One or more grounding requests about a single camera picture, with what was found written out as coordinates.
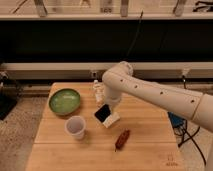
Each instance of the wooden table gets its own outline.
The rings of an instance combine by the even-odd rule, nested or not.
[[[85,117],[87,128],[82,141],[64,131],[65,121],[48,107],[26,167],[27,171],[183,171],[183,162],[166,111],[123,94],[116,107],[121,119],[105,128],[95,117],[98,110],[92,83],[54,83],[50,96],[62,88],[81,95],[81,106],[72,115]],[[115,152],[120,133],[130,129],[121,151]]]

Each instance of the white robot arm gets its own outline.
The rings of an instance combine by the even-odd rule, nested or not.
[[[213,96],[201,92],[175,88],[132,77],[133,68],[120,62],[107,70],[103,77],[105,103],[111,107],[121,100],[122,92],[148,101],[167,111],[213,132]],[[209,154],[206,171],[213,170],[213,148]]]

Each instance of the black wall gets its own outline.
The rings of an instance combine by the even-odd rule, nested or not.
[[[212,41],[213,20],[0,21],[4,62],[213,61]]]

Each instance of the paper cup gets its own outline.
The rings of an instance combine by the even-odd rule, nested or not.
[[[82,116],[72,116],[65,123],[65,130],[76,140],[83,139],[86,128],[85,119]]]

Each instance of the green plate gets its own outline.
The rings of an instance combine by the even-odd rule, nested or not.
[[[73,89],[61,89],[55,92],[49,100],[50,109],[57,115],[72,113],[80,105],[80,94]]]

